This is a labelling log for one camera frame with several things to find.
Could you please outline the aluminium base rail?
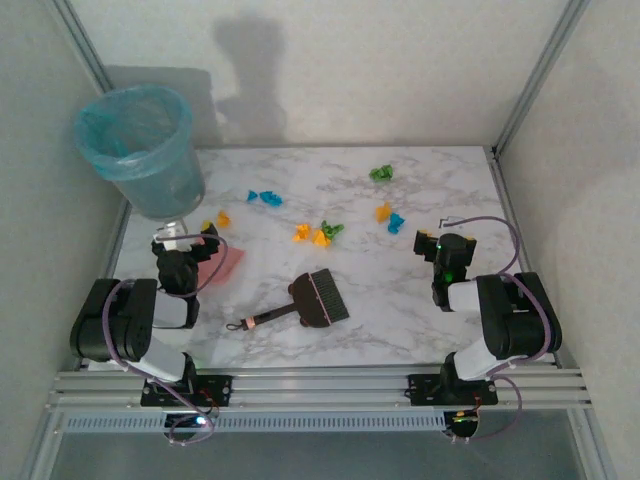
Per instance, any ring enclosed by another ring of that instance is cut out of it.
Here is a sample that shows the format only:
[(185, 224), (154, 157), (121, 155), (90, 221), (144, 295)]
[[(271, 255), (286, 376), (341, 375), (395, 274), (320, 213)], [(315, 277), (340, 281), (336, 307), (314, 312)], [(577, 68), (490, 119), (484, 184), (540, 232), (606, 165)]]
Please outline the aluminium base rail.
[[(231, 412), (399, 411), (411, 374), (436, 374), (435, 365), (203, 369), (203, 375), (229, 375)], [(591, 398), (578, 369), (534, 362), (511, 370), (523, 407), (529, 410), (590, 409)], [(56, 375), (50, 408), (140, 409), (143, 380), (121, 371), (76, 371)]]

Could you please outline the pink plastic dustpan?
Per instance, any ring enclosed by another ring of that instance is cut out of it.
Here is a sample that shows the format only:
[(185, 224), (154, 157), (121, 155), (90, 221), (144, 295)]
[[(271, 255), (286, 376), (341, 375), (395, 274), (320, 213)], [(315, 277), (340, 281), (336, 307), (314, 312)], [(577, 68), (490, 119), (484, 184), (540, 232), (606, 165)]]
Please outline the pink plastic dustpan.
[[(243, 250), (228, 246), (219, 234), (218, 239), (218, 252), (209, 261), (198, 263), (197, 292), (209, 284), (225, 283), (244, 256)], [(185, 223), (180, 220), (167, 223), (156, 231), (151, 241), (151, 251), (153, 254), (155, 250), (191, 251), (194, 243), (203, 243), (200, 232), (189, 234)]]

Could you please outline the controller board with LED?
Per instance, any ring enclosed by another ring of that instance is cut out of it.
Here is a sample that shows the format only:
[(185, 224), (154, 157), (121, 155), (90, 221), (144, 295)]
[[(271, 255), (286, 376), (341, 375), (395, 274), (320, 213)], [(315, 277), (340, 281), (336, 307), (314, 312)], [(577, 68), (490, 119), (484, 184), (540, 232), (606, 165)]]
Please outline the controller board with LED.
[(448, 434), (452, 441), (457, 440), (468, 443), (477, 433), (479, 427), (479, 412), (477, 409), (456, 412), (448, 427)]
[(168, 414), (164, 423), (164, 436), (177, 443), (201, 438), (209, 428), (204, 416), (200, 414)]

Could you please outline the dark brown hand brush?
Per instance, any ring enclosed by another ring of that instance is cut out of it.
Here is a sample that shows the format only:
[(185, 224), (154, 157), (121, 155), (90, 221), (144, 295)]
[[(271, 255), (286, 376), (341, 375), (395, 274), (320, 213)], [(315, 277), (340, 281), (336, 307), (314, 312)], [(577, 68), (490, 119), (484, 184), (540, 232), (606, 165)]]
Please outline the dark brown hand brush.
[(288, 285), (292, 301), (284, 306), (229, 323), (229, 331), (249, 331), (259, 325), (296, 312), (305, 328), (328, 328), (350, 317), (330, 270), (304, 273)]

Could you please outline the aluminium frame post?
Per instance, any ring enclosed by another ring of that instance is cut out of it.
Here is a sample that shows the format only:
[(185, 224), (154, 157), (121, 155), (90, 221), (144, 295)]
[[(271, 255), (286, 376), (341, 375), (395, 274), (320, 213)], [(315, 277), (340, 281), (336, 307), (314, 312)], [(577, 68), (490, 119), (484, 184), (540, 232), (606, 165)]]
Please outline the aluminium frame post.
[(591, 0), (567, 0), (549, 39), (536, 61), (504, 127), (492, 146), (494, 158), (499, 160), (515, 138), (534, 101), (551, 73), (556, 61), (569, 41)]
[(105, 66), (99, 58), (99, 55), (72, 4), (72, 1), (47, 0), (47, 2), (70, 35), (75, 49), (78, 51), (82, 62), (88, 68), (90, 77), (94, 80), (98, 89), (102, 93), (111, 91), (114, 88), (113, 83), (109, 78)]

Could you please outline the grey mesh trash bin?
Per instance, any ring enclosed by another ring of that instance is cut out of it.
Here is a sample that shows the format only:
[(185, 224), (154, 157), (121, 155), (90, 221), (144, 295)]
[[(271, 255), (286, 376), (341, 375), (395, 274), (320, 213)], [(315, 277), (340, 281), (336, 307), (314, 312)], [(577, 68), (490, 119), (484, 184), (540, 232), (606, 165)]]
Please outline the grey mesh trash bin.
[(180, 161), (161, 172), (130, 181), (109, 182), (142, 215), (158, 221), (186, 216), (200, 204), (205, 195), (204, 177), (192, 140)]

